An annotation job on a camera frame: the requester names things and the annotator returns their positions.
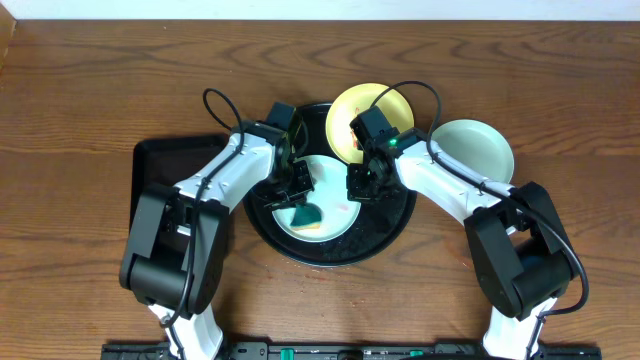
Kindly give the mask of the green yellow sponge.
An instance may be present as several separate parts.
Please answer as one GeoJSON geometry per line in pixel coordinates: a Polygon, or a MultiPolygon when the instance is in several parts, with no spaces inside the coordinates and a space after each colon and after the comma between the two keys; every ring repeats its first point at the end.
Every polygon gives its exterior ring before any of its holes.
{"type": "Polygon", "coordinates": [[[322,211],[318,206],[311,203],[297,204],[290,227],[296,231],[318,229],[322,219],[322,211]]]}

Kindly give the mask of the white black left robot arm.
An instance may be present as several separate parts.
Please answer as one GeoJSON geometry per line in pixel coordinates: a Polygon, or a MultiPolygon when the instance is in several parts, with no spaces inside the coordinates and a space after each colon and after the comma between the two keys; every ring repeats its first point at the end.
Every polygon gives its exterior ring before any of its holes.
{"type": "Polygon", "coordinates": [[[158,318],[178,359],[214,359],[224,335],[211,307],[224,262],[228,219],[256,187],[276,206],[302,201],[309,172],[295,162],[301,125],[248,121],[221,151],[173,185],[139,194],[120,285],[158,318]]]}

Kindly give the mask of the yellow plate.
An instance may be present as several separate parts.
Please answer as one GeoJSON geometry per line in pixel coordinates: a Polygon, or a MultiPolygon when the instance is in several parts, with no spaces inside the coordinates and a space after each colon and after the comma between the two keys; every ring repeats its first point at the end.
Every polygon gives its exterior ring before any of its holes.
{"type": "MultiPolygon", "coordinates": [[[[329,146],[345,163],[361,163],[363,151],[358,148],[355,134],[350,123],[367,110],[387,85],[364,83],[353,86],[341,93],[332,103],[326,117],[325,131],[329,146]]],[[[397,90],[386,93],[376,102],[389,123],[400,132],[415,125],[413,111],[409,102],[397,90]]]]}

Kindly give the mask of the mint green plate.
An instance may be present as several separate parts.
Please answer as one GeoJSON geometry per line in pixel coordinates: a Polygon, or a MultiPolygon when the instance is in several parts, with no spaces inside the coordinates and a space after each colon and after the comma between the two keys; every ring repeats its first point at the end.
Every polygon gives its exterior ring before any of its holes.
{"type": "Polygon", "coordinates": [[[320,217],[312,215],[309,221],[294,221],[305,211],[296,208],[279,209],[272,212],[276,224],[294,239],[307,243],[321,243],[345,233],[356,221],[361,204],[347,199],[347,166],[341,161],[324,155],[307,155],[305,161],[314,190],[306,200],[320,217]]]}
{"type": "Polygon", "coordinates": [[[458,119],[439,126],[432,138],[447,154],[477,173],[510,183],[515,159],[506,138],[490,125],[458,119]]]}

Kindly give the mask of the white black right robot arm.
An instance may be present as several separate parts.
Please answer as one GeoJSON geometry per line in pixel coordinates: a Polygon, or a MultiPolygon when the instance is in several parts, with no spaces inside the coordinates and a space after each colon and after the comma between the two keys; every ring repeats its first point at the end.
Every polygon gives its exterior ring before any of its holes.
{"type": "Polygon", "coordinates": [[[557,299],[584,276],[548,192],[485,177],[416,128],[353,129],[363,159],[348,167],[351,199],[365,202],[406,188],[424,195],[465,230],[479,286],[492,304],[486,353],[530,359],[557,299]]]}

